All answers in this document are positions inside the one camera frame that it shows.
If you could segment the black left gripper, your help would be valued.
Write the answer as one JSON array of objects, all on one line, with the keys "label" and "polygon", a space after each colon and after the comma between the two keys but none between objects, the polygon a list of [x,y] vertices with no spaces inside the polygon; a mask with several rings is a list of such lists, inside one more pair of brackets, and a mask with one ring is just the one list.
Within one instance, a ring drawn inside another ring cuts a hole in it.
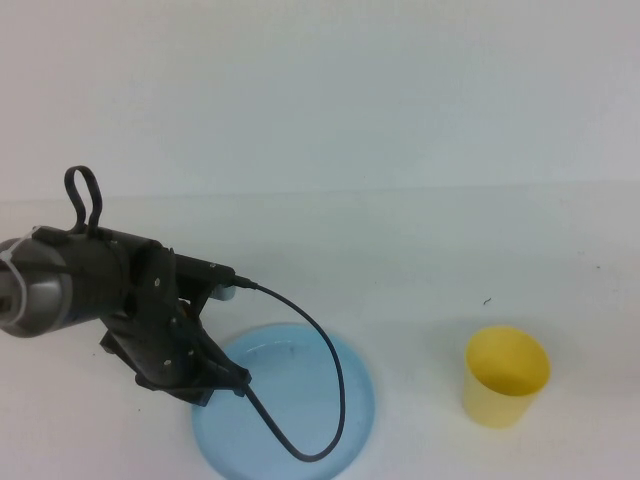
[{"label": "black left gripper", "polygon": [[223,267],[158,244],[129,255],[124,306],[102,318],[105,351],[151,391],[205,407],[215,390],[244,397],[251,382],[207,334],[200,320],[206,302],[223,286]]}]

